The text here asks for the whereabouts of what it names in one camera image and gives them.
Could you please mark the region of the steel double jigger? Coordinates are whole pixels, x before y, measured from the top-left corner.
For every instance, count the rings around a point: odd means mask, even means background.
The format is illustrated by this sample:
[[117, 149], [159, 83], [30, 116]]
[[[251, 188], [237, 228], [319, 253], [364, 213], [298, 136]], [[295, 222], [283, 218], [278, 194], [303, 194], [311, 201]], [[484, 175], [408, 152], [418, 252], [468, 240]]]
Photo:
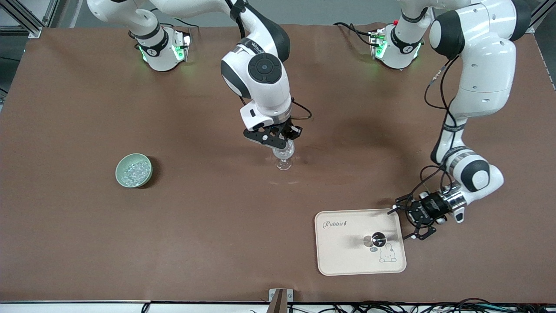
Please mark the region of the steel double jigger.
[[381, 232], [375, 232], [363, 238], [363, 245], [368, 248], [381, 248], [385, 244], [387, 244], [387, 236]]

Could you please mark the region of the pale green bowl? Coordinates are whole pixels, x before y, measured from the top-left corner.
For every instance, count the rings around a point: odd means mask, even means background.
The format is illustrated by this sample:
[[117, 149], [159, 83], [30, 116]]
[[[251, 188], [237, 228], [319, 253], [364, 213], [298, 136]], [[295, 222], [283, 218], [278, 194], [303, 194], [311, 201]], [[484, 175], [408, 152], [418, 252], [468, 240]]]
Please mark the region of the pale green bowl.
[[149, 182], [153, 174], [151, 160], [143, 154], [129, 154], [116, 166], [115, 178], [125, 188], [138, 188]]

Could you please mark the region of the brown table mat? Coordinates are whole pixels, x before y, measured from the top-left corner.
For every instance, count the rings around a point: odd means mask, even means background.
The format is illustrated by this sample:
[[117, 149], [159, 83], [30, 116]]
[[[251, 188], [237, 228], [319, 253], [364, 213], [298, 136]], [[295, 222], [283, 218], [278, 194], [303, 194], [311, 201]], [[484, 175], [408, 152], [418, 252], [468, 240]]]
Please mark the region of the brown table mat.
[[[430, 164], [443, 111], [423, 101], [445, 63], [427, 44], [403, 71], [334, 26], [285, 26], [300, 121], [291, 169], [246, 140], [220, 60], [235, 27], [193, 31], [189, 62], [158, 73], [127, 30], [48, 28], [25, 47], [0, 113], [0, 300], [253, 300], [556, 303], [556, 91], [536, 38], [465, 144], [504, 185], [407, 240], [407, 267], [324, 276], [314, 216], [391, 206]], [[148, 183], [115, 178], [147, 156]]]

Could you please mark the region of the clear ice cube pile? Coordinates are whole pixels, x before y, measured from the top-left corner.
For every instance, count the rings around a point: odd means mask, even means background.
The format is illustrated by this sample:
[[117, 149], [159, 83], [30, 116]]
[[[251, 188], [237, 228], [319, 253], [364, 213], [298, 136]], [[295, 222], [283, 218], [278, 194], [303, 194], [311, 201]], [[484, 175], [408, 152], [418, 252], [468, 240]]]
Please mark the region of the clear ice cube pile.
[[147, 181], [151, 174], [148, 162], [141, 161], [130, 164], [120, 176], [120, 182], [126, 187], [137, 187]]

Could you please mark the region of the aluminium frame profile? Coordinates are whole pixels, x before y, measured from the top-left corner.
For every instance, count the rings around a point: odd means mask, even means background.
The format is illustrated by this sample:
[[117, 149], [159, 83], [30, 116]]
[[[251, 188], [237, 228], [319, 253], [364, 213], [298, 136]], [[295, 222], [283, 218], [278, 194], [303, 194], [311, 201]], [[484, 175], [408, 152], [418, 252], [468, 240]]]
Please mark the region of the aluminium frame profile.
[[39, 38], [53, 24], [60, 0], [0, 0], [0, 36]]
[[534, 33], [548, 14], [556, 9], [556, 0], [532, 0], [536, 3], [532, 9], [530, 26], [526, 33]]

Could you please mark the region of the white tray with rabbit print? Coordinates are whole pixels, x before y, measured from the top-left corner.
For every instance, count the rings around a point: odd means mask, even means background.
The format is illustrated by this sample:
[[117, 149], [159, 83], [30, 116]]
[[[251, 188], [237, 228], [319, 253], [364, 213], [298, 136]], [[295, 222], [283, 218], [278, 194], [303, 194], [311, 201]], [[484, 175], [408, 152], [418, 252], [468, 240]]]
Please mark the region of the white tray with rabbit print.
[[[318, 269], [325, 276], [399, 273], [407, 261], [397, 213], [388, 208], [322, 211], [314, 218]], [[363, 238], [375, 232], [387, 236], [381, 248], [368, 248]]]

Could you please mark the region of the clear stemmed wine glass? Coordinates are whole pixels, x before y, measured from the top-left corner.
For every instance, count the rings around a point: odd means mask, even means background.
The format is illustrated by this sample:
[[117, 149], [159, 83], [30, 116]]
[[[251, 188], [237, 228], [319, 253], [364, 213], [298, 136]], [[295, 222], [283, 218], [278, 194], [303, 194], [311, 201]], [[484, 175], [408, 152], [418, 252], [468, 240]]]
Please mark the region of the clear stemmed wine glass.
[[295, 143], [293, 140], [286, 141], [286, 147], [283, 149], [272, 148], [273, 155], [276, 157], [276, 167], [280, 170], [288, 170], [293, 164], [293, 155], [295, 153]]

